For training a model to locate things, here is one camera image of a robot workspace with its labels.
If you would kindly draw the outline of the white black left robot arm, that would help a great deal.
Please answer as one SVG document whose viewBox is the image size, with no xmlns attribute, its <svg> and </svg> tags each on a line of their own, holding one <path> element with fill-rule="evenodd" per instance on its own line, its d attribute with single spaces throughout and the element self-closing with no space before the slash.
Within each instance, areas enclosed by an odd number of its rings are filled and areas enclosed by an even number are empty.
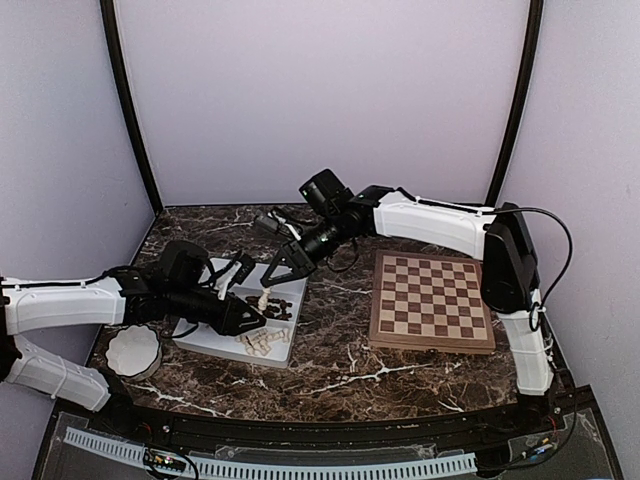
<svg viewBox="0 0 640 480">
<path fill-rule="evenodd" d="M 1 282 L 1 379 L 101 411 L 120 436 L 141 427 L 140 412 L 111 374 L 70 362 L 34 346 L 24 333 L 72 325 L 143 325 L 167 316 L 205 324 L 222 336 L 237 336 L 266 319 L 234 293 L 219 294 L 202 269 L 181 271 L 115 267 L 94 279 Z"/>
</svg>

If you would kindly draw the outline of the black left frame post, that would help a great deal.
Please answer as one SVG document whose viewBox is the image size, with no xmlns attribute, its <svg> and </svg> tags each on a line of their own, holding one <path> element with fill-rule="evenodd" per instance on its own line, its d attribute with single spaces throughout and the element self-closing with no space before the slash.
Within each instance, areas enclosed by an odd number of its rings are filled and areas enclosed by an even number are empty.
<svg viewBox="0 0 640 480">
<path fill-rule="evenodd" d="M 116 87 L 121 113 L 125 122 L 127 135 L 134 154 L 138 172 L 143 182 L 147 199 L 154 215 L 158 216 L 163 212 L 164 205 L 152 172 L 151 163 L 138 122 L 119 35 L 118 21 L 116 18 L 116 3 L 113 0 L 100 0 L 99 6 L 112 76 Z"/>
</svg>

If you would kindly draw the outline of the black right frame post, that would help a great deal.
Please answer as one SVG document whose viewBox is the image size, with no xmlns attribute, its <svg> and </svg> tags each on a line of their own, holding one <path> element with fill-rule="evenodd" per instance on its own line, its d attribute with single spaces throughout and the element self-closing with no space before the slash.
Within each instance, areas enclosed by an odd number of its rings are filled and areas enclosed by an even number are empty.
<svg viewBox="0 0 640 480">
<path fill-rule="evenodd" d="M 543 11 L 543 0 L 531 0 L 529 2 L 521 58 L 519 61 L 511 106 L 491 181 L 484 200 L 484 204 L 487 206 L 497 205 L 506 180 L 529 92 L 542 25 Z"/>
</svg>

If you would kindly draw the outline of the white scalloped ceramic bowl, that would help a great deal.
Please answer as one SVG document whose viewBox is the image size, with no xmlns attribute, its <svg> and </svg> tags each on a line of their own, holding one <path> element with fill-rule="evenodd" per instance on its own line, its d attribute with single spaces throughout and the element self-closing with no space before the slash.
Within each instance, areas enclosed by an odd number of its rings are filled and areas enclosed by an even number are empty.
<svg viewBox="0 0 640 480">
<path fill-rule="evenodd" d="M 119 377 L 148 379 L 161 365 L 159 336 L 147 326 L 128 326 L 110 340 L 105 357 L 108 368 Z"/>
</svg>

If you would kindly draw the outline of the cream white chess piece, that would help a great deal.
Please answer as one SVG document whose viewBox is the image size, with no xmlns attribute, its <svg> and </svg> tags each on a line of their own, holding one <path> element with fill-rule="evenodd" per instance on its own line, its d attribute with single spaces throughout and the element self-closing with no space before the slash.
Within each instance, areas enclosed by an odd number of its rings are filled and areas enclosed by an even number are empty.
<svg viewBox="0 0 640 480">
<path fill-rule="evenodd" d="M 291 330 L 288 328 L 279 330 L 261 329 L 256 333 L 254 340 L 266 343 L 275 341 L 289 343 L 291 341 Z"/>
<path fill-rule="evenodd" d="M 266 357 L 272 350 L 268 337 L 240 335 L 236 338 L 236 341 L 244 346 L 246 353 L 250 356 L 260 355 Z"/>
</svg>

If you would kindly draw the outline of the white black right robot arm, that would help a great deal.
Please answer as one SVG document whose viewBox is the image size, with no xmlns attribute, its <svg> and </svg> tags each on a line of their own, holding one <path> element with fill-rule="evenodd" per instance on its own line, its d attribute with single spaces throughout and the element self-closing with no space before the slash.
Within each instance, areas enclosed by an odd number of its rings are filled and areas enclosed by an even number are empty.
<svg viewBox="0 0 640 480">
<path fill-rule="evenodd" d="M 528 396 L 511 410 L 510 424 L 530 434 L 547 420 L 549 405 L 542 396 L 553 374 L 539 322 L 546 297 L 523 218 L 528 208 L 512 203 L 470 207 L 413 196 L 401 187 L 372 185 L 355 194 L 330 170 L 312 177 L 300 192 L 322 221 L 278 250 L 260 279 L 263 287 L 308 277 L 341 245 L 361 236 L 420 241 L 478 260 L 481 298 L 505 326 L 517 390 Z"/>
</svg>

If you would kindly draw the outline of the wooden chess board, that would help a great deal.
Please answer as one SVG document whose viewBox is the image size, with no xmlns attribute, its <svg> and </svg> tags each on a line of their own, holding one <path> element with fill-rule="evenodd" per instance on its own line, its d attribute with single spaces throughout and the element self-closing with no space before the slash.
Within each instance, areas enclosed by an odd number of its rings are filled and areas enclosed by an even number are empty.
<svg viewBox="0 0 640 480">
<path fill-rule="evenodd" d="M 369 342 L 379 348 L 489 355 L 496 341 L 470 258 L 379 250 Z"/>
</svg>

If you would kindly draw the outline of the white divided plastic tray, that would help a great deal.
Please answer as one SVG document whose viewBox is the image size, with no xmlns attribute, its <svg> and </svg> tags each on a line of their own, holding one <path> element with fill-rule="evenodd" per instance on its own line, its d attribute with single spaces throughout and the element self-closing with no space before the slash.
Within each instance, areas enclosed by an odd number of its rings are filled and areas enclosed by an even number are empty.
<svg viewBox="0 0 640 480">
<path fill-rule="evenodd" d="M 250 312 L 231 335 L 217 333 L 207 323 L 197 325 L 181 319 L 170 339 L 177 347 L 213 357 L 284 369 L 289 365 L 293 341 L 307 290 L 307 280 L 276 285 L 269 295 L 269 310 L 263 319 L 254 319 L 257 300 L 263 294 L 260 279 L 268 265 L 258 263 L 243 283 L 231 286 L 226 294 L 245 301 Z"/>
</svg>

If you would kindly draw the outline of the dark brown chess piece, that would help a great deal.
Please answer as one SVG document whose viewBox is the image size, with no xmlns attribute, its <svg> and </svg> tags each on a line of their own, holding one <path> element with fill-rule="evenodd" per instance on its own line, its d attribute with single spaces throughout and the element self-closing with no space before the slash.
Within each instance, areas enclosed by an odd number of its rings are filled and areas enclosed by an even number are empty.
<svg viewBox="0 0 640 480">
<path fill-rule="evenodd" d="M 278 298 L 270 298 L 268 300 L 268 309 L 270 310 L 279 310 L 279 311 L 288 311 L 293 307 L 293 303 L 284 299 Z"/>
<path fill-rule="evenodd" d="M 282 320 L 289 321 L 292 319 L 293 314 L 288 312 L 287 310 L 282 310 L 280 308 L 267 308 L 263 315 L 268 319 L 274 320 Z"/>
</svg>

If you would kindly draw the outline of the black curved front rail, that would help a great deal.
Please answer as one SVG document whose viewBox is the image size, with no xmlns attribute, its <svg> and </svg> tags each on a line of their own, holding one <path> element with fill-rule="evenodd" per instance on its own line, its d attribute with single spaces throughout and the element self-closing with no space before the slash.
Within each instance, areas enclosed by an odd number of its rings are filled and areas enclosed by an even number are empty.
<svg viewBox="0 0 640 480">
<path fill-rule="evenodd" d="M 247 377 L 144 381 L 127 389 L 131 397 L 95 415 L 93 426 L 160 446 L 205 450 L 224 443 L 302 450 L 410 444 L 500 449 L 521 434 L 549 431 L 562 439 L 552 424 L 568 426 L 573 412 L 592 398 L 587 386 L 562 390 L 539 421 L 518 424 L 515 397 L 503 388 L 471 382 L 429 386 L 413 376 L 342 377 L 322 386 Z"/>
</svg>

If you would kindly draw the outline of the black frame post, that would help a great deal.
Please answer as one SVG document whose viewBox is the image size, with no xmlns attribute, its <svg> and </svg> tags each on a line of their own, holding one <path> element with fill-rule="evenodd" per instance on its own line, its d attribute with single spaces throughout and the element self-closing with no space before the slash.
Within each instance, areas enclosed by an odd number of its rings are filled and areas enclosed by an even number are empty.
<svg viewBox="0 0 640 480">
<path fill-rule="evenodd" d="M 506 180 L 529 92 L 542 25 L 543 11 L 543 0 L 531 0 L 529 2 L 521 58 L 519 61 L 511 106 L 491 181 L 484 200 L 484 204 L 487 206 L 497 205 Z"/>
<path fill-rule="evenodd" d="M 158 216 L 163 212 L 164 205 L 152 172 L 151 163 L 138 122 L 119 35 L 118 21 L 116 18 L 116 3 L 113 0 L 100 0 L 99 6 L 112 76 L 116 87 L 121 113 L 125 122 L 127 135 L 134 154 L 138 172 L 143 182 L 147 199 L 154 215 Z"/>
</svg>

